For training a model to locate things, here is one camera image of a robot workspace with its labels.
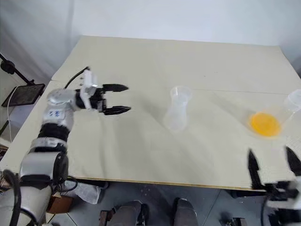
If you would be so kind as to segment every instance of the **black cable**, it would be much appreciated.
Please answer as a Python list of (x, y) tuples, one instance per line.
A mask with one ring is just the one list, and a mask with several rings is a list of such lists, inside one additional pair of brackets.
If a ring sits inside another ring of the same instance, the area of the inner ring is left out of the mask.
[(67, 179), (67, 180), (75, 182), (75, 185), (74, 185), (72, 188), (70, 188), (70, 189), (67, 189), (67, 190), (61, 190), (61, 192), (70, 192), (70, 191), (74, 190), (74, 189), (77, 187), (77, 185), (79, 184), (79, 182), (77, 181), (76, 178), (74, 178), (74, 177), (72, 177), (72, 176), (68, 176), (68, 177), (70, 177), (70, 178)]
[(76, 75), (74, 75), (74, 76), (67, 82), (67, 84), (65, 85), (64, 89), (66, 89), (66, 88), (70, 85), (70, 83), (71, 83), (76, 77), (78, 77), (79, 75), (81, 75), (85, 70), (90, 70), (90, 68), (89, 68), (89, 67), (85, 67), (83, 70), (81, 70), (81, 71), (78, 72)]
[(21, 189), (19, 180), (10, 170), (7, 169), (3, 171), (3, 177), (14, 189), (14, 208), (9, 226), (16, 226), (21, 212)]
[(267, 194), (266, 197), (263, 200), (263, 203), (261, 204), (261, 211), (260, 211), (260, 222), (261, 222), (261, 226), (264, 226), (264, 209), (265, 206), (267, 205), (268, 200), (274, 195), (274, 193), (271, 194)]
[(3, 60), (3, 61), (7, 61), (7, 59), (0, 53), (0, 58), (1, 58), (1, 60)]
[(62, 185), (61, 185), (61, 184), (59, 184), (59, 185), (57, 186), (56, 191), (58, 191), (59, 194), (62, 193)]
[(31, 219), (30, 222), (26, 226), (38, 225), (36, 218), (28, 210), (21, 210), (21, 212)]

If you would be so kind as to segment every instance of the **table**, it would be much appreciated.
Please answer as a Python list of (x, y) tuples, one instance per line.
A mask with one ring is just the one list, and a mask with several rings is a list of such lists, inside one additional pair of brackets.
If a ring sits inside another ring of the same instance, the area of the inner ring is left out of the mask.
[[(301, 157), (301, 114), (277, 138), (262, 138), (247, 125), (250, 114), (279, 105), (301, 80), (279, 47), (208, 42), (83, 36), (53, 76), (20, 129), (0, 169), (18, 172), (38, 135), (46, 95), (89, 65), (99, 84), (121, 83), (108, 105), (124, 114), (75, 113), (68, 139), (69, 174), (84, 179), (250, 189), (248, 148), (263, 182), (290, 180), (284, 145)], [(162, 119), (173, 86), (192, 89), (189, 124), (173, 133)], [(70, 89), (79, 87), (74, 80)]]

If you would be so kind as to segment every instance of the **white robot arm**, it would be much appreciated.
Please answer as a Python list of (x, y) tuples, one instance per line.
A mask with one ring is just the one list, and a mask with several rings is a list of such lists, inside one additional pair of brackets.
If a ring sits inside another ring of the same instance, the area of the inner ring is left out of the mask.
[(105, 115), (112, 115), (131, 109), (125, 106), (107, 108), (103, 97), (107, 91), (121, 92), (128, 89), (126, 86), (105, 84), (98, 88), (96, 77), (89, 68), (82, 73), (84, 80), (80, 90), (56, 89), (48, 94), (48, 106), (43, 114), (40, 133), (32, 141), (30, 150), (21, 163), (21, 208), (16, 219), (14, 209), (17, 201), (20, 201), (19, 196), (15, 195), (16, 190), (10, 189), (0, 196), (1, 225), (41, 224), (50, 196), (68, 177), (67, 139), (75, 111), (97, 109)]
[(269, 215), (271, 226), (301, 226), (301, 161), (289, 147), (285, 147), (288, 165), (295, 174), (294, 181), (279, 181), (274, 184), (261, 184), (257, 159), (249, 150), (249, 173), (252, 188), (266, 190), (266, 199), (261, 209), (261, 226), (264, 226), (265, 205), (275, 209)]

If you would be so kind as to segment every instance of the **gray floor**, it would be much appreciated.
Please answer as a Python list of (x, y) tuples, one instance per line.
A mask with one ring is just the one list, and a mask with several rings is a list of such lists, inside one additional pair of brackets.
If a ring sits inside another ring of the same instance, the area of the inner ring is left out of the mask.
[(168, 226), (172, 205), (177, 197), (191, 202), (200, 226), (220, 226), (219, 219), (223, 216), (245, 218), (248, 226), (260, 225), (263, 197), (233, 199), (228, 192), (219, 189), (121, 182), (111, 182), (109, 188), (101, 193), (96, 205), (75, 199), (70, 212), (55, 215), (51, 223), (60, 226), (97, 226), (101, 210), (140, 200), (150, 208), (149, 225)]

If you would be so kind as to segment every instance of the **gray pants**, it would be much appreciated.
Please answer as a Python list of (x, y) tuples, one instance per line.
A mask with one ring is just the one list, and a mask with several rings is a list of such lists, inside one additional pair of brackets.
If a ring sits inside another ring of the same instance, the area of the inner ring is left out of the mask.
[[(135, 226), (140, 211), (139, 201), (128, 202), (118, 209), (108, 226)], [(174, 226), (198, 226), (197, 214), (185, 199), (180, 199), (177, 203)]]

